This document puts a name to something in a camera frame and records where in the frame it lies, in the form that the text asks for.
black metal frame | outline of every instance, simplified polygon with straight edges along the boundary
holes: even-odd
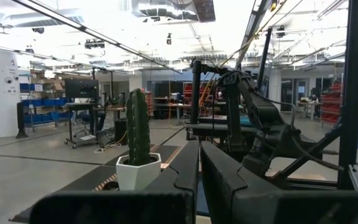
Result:
[[[334,129],[317,142],[309,153],[322,151],[327,145],[341,136],[339,149],[339,165],[344,172],[338,172],[337,182],[296,180],[288,176],[309,159],[300,157],[292,162],[284,170],[280,171],[273,179],[287,180],[289,185],[299,189],[354,189],[358,190],[358,175],[354,166],[357,157],[358,138],[358,0],[349,0],[349,15],[347,26],[346,61],[344,71],[344,101],[342,117],[338,119]],[[198,98],[200,95],[201,73],[214,72],[223,75],[227,71],[203,65],[200,61],[192,63],[193,68],[193,98],[191,106],[191,124],[198,123]]]

white hexagonal planter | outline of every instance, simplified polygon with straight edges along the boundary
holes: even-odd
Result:
[[[129,155],[121,156],[116,164],[119,190],[143,190],[161,173],[161,156],[150,153],[157,161],[142,166],[125,165]]]

computer monitor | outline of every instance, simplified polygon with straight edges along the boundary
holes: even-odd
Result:
[[[98,80],[65,80],[67,98],[92,98],[98,99]]]

ceiling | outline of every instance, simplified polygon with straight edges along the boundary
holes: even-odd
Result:
[[[185,11],[188,15],[198,13],[195,7],[197,0],[153,1],[153,4],[166,4],[167,7],[173,7],[176,11]],[[188,65],[185,59],[195,55],[218,62],[237,50],[249,25],[251,12],[261,1],[214,0],[215,20],[212,22],[195,21],[191,17],[172,19],[165,16],[161,16],[160,21],[153,21],[150,16],[140,13],[140,5],[150,0],[93,0],[91,4],[85,0],[39,2],[143,54],[164,61],[173,67],[185,68]],[[260,23],[261,25],[267,23],[266,27],[273,26],[272,44],[269,47],[271,62],[283,67],[290,65],[288,68],[299,67],[344,51],[344,42],[341,41],[346,39],[347,1],[281,0],[281,2],[285,2],[282,8],[279,11],[276,9],[277,12],[267,12]],[[324,12],[323,9],[332,6],[335,2],[339,4],[323,17],[318,17]],[[21,50],[31,45],[37,54],[69,59],[74,57],[75,60],[86,63],[99,62],[117,69],[127,67],[147,69],[152,66],[151,63],[143,63],[141,58],[112,45],[106,45],[104,49],[85,49],[85,40],[92,37],[66,25],[45,26],[48,24],[45,19],[48,18],[42,18],[41,15],[14,1],[0,0],[0,23],[14,26],[12,29],[5,29],[7,34],[0,33],[0,45]],[[34,27],[23,25],[28,24],[29,21],[33,25],[42,25],[44,33],[35,33],[32,30]],[[283,37],[278,36],[277,29],[280,26],[285,28]],[[171,45],[167,45],[169,34],[172,38]],[[253,40],[242,64],[257,66],[264,43],[264,34]],[[321,48],[324,49],[294,63],[302,56],[317,52]],[[233,63],[229,61],[227,65],[233,66]]]

black cylinder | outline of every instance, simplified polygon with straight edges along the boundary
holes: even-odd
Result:
[[[17,110],[17,128],[19,129],[19,132],[17,133],[16,138],[27,138],[27,134],[24,131],[24,104],[23,102],[18,102],[16,104],[16,110]]]
[[[117,121],[114,122],[114,127],[116,128],[116,130],[115,130],[116,142],[119,141],[119,143],[121,143],[121,145],[123,145],[123,146],[128,144],[128,138],[127,138],[127,134],[126,134],[127,119],[126,118],[118,119]]]
[[[200,81],[201,81],[201,61],[193,62],[193,90],[191,95],[191,115],[190,123],[198,123],[198,100],[200,99]]]

